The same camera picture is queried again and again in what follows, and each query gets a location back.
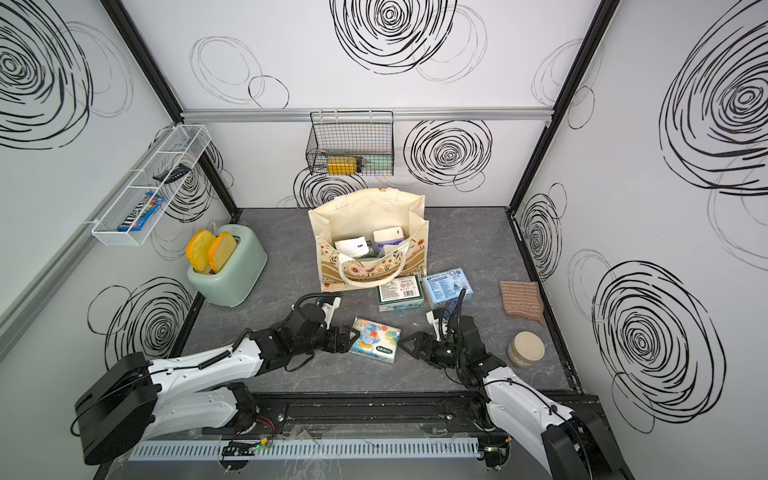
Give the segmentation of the beige round disc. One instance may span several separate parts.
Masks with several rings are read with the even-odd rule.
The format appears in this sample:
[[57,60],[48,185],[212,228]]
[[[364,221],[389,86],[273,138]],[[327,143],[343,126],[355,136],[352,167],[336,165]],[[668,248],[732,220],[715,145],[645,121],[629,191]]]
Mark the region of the beige round disc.
[[518,366],[530,367],[543,359],[546,347],[542,339],[533,332],[518,333],[507,347],[509,359]]

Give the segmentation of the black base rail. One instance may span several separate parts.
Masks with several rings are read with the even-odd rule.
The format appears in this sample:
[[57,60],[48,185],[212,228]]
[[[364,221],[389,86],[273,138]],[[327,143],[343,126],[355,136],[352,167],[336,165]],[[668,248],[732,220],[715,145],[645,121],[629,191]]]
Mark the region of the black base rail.
[[298,425],[424,424],[450,432],[488,428],[490,404],[469,390],[384,393],[255,393],[257,433]]

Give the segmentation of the floral canvas tote bag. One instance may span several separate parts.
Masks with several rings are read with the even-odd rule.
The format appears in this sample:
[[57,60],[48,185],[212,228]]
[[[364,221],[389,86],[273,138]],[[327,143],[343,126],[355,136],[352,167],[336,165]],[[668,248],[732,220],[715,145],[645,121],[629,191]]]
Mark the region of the floral canvas tote bag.
[[323,292],[427,275],[426,198],[394,188],[343,195],[308,212]]

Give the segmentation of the green item in basket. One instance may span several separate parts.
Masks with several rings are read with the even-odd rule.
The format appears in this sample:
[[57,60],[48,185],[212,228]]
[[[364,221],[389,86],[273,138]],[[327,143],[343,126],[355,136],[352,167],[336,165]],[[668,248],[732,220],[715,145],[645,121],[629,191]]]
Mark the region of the green item in basket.
[[367,154],[362,156],[361,174],[368,176],[392,176],[394,158],[388,154]]

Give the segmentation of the right yellow toast slice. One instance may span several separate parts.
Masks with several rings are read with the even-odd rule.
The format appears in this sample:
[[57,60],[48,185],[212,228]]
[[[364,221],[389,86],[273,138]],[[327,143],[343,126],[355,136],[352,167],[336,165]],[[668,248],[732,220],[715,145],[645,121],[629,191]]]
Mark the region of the right yellow toast slice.
[[219,273],[229,261],[238,246],[236,238],[230,232],[223,232],[216,237],[208,250],[208,264],[214,273]]

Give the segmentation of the black remote on shelf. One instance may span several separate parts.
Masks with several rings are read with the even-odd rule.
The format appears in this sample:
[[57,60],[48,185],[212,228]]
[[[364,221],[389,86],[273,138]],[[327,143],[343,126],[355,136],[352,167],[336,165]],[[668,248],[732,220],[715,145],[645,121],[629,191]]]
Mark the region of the black remote on shelf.
[[191,168],[189,166],[178,164],[173,168],[154,175],[153,179],[161,185],[172,184],[184,178],[190,171]]

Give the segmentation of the blue candy packet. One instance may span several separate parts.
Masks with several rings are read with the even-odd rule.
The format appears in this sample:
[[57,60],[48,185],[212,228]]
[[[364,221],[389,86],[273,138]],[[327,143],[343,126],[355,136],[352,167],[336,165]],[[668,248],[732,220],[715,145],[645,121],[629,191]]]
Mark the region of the blue candy packet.
[[134,209],[117,227],[118,232],[141,231],[151,216],[165,203],[165,198],[153,192],[146,192]]

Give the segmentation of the floral tissue pack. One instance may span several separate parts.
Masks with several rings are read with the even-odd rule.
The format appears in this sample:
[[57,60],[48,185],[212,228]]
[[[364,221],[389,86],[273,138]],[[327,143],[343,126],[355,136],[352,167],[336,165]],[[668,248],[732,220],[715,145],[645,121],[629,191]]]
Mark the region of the floral tissue pack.
[[350,353],[387,364],[394,363],[401,337],[400,328],[364,318],[356,318],[353,328],[359,332],[359,337],[352,344]]

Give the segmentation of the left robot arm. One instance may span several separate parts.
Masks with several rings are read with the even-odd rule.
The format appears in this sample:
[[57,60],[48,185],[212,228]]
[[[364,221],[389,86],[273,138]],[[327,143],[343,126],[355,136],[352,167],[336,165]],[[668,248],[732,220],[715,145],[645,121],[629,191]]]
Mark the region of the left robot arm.
[[287,317],[261,330],[244,330],[230,345],[169,359],[136,352],[118,360],[75,403],[70,432],[81,442],[85,464],[117,459],[138,443],[192,429],[222,429],[234,435],[272,422],[261,414],[245,382],[288,371],[297,356],[311,361],[319,351],[347,353],[361,333],[335,326],[337,295],[308,295]]

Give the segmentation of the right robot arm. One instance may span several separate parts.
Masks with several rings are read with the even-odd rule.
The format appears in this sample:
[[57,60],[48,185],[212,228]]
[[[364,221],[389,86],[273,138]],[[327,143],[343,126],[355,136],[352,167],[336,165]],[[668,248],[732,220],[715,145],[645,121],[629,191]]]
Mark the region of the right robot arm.
[[452,369],[476,392],[486,421],[520,444],[553,479],[632,479],[617,442],[589,409],[572,409],[522,380],[488,352],[474,320],[434,320],[433,330],[403,337],[399,346],[415,359]]

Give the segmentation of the left yellow toast slice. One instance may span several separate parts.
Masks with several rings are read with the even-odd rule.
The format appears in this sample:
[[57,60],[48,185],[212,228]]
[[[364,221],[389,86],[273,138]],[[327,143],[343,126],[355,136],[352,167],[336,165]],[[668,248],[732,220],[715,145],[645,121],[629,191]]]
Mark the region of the left yellow toast slice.
[[197,273],[206,273],[209,265],[209,250],[216,240],[216,236],[209,230],[199,230],[187,243],[185,256]]

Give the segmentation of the light blue tissue pack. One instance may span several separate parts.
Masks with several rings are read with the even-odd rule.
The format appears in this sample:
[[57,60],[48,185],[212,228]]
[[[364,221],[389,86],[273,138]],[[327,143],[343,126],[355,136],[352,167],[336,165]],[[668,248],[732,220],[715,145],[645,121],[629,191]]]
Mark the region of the light blue tissue pack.
[[369,242],[364,236],[337,240],[334,247],[340,254],[351,258],[363,258],[370,253]]

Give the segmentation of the purple tissue pack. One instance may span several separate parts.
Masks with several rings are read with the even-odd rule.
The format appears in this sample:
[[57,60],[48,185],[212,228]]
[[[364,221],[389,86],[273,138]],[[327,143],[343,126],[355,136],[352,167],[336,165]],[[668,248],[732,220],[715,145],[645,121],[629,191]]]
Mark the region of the purple tissue pack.
[[402,227],[389,227],[372,233],[372,241],[377,254],[383,254],[387,246],[397,246],[405,239]]

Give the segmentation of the green white tissue pack under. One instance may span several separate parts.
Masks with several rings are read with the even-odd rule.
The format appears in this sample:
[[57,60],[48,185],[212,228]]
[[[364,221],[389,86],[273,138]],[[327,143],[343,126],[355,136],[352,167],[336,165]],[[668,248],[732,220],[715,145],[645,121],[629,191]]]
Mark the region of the green white tissue pack under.
[[378,310],[380,312],[420,308],[424,294],[415,275],[398,277],[378,287]]

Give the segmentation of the blue labelled tissue pack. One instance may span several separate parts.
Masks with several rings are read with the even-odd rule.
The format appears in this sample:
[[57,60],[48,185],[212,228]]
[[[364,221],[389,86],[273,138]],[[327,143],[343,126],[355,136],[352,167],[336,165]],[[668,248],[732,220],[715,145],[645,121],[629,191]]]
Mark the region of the blue labelled tissue pack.
[[422,285],[425,298],[432,309],[455,305],[462,290],[465,291],[465,300],[470,300],[474,295],[474,290],[462,268],[428,275],[423,278]]

